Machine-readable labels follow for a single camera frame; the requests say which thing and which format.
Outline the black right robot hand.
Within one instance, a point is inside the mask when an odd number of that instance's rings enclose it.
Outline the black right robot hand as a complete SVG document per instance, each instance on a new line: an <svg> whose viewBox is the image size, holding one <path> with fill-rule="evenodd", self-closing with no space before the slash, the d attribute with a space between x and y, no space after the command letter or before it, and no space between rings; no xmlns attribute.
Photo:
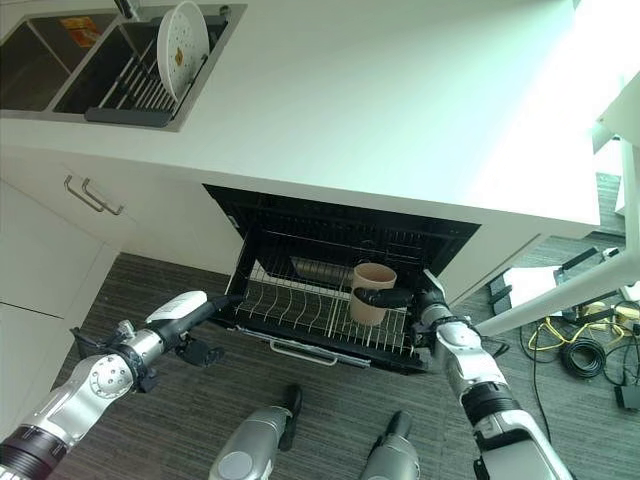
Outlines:
<svg viewBox="0 0 640 480"><path fill-rule="evenodd" d="M444 288L429 269L422 271L413 289L357 287L353 293L358 300L371 307L406 308L418 321L431 307L447 307Z"/></svg>

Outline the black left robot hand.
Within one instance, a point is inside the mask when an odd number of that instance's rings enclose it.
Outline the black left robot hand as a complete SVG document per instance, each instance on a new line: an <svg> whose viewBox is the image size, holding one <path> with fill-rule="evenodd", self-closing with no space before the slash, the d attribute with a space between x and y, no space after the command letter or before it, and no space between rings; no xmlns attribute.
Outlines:
<svg viewBox="0 0 640 480"><path fill-rule="evenodd" d="M209 347L206 342L195 339L191 330L202 323L212 322L218 312L243 301L242 295L209 299L204 291L188 291L156 309L145 319L145 324L161 338L164 353L173 351L190 365L208 367L223 358L224 349Z"/></svg>

